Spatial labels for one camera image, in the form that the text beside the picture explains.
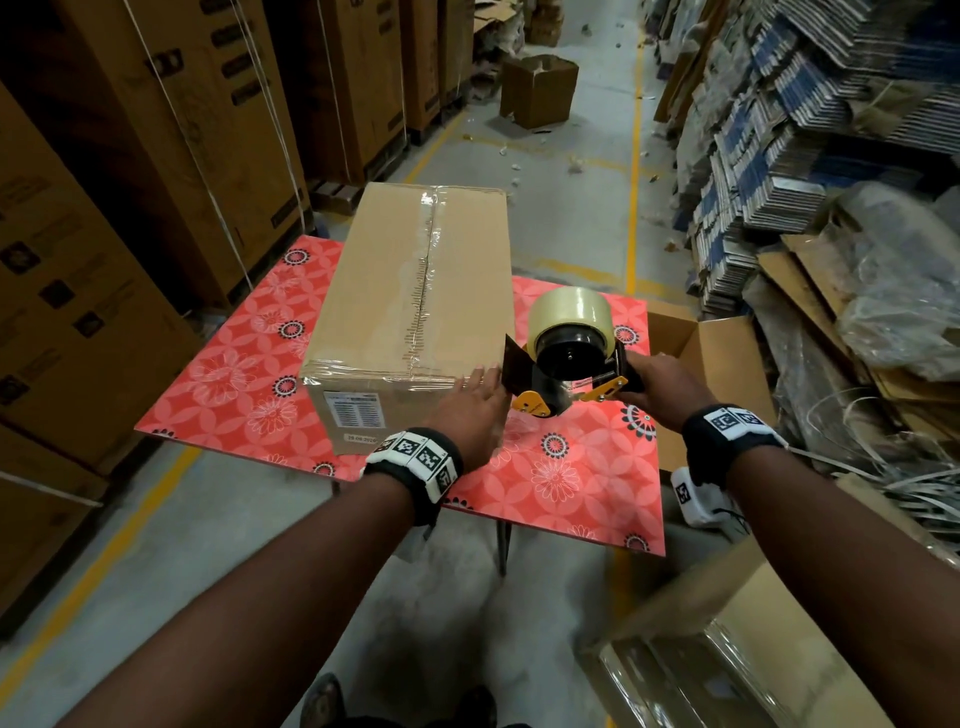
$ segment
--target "concrete floor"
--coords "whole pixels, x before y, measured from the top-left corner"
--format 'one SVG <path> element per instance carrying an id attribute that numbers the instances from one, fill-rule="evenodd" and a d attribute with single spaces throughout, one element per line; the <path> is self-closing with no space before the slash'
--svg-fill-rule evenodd
<path id="1" fill-rule="evenodd" d="M 689 302 L 682 292 L 688 254 L 664 249 L 679 242 L 666 227 L 672 153 L 654 136 L 662 83 L 651 47 L 637 62 L 636 0 L 567 0 L 565 7 L 556 52 L 581 66 L 570 121 L 528 134 L 497 117 L 497 102 L 471 106 L 392 181 L 511 190 L 519 273 Z M 585 23 L 590 37 L 580 33 Z M 642 66 L 639 79 L 635 66 Z M 636 132 L 642 152 L 632 185 Z M 582 174 L 568 173 L 571 155 L 584 160 Z M 348 224 L 331 220 L 331 236 L 345 239 Z M 182 446 L 164 445 L 76 565 L 0 649 L 0 725 L 52 725 L 192 597 L 330 497 L 318 477 L 212 453 L 177 478 L 189 457 Z M 665 511 L 678 518 L 669 503 Z M 630 574 L 611 570 L 609 549 L 515 528 L 504 580 L 495 569 L 493 523 L 446 512 L 417 562 L 390 560 L 325 669 L 340 677 L 353 715 L 417 726 L 447 715 L 462 690 L 483 682 L 497 698 L 501 724 L 599 728 L 605 713 L 573 645 L 600 633 L 612 602 L 622 611 L 668 571 L 722 547 L 677 525 L 667 530 L 670 558 L 631 556 Z M 296 725 L 295 711 L 284 726 Z"/>

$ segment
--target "black and white wristband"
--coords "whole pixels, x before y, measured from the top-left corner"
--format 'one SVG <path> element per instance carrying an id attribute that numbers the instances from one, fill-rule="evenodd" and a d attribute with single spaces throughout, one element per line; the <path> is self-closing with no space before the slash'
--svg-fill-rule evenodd
<path id="1" fill-rule="evenodd" d="M 743 452 L 761 446 L 786 448 L 787 443 L 749 409 L 714 404 L 687 418 L 683 428 L 686 463 L 695 485 L 726 487 L 727 471 Z"/>
<path id="2" fill-rule="evenodd" d="M 406 486 L 414 500 L 414 525 L 432 525 L 440 501 L 464 474 L 464 459 L 446 435 L 411 427 L 384 440 L 367 458 L 361 475 L 384 473 Z"/>

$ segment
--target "red floral table top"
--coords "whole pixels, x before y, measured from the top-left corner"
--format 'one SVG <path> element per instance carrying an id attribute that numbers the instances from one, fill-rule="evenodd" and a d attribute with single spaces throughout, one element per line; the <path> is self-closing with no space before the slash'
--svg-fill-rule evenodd
<path id="1" fill-rule="evenodd" d="M 137 425 L 141 432 L 287 468 L 357 478 L 334 455 L 297 372 L 342 243 L 301 237 Z M 555 283 L 514 277 L 516 338 Z M 617 337 L 649 352 L 646 303 L 606 297 Z M 616 401 L 539 420 L 511 411 L 503 447 L 445 504 L 565 536 L 664 554 L 654 424 Z"/>

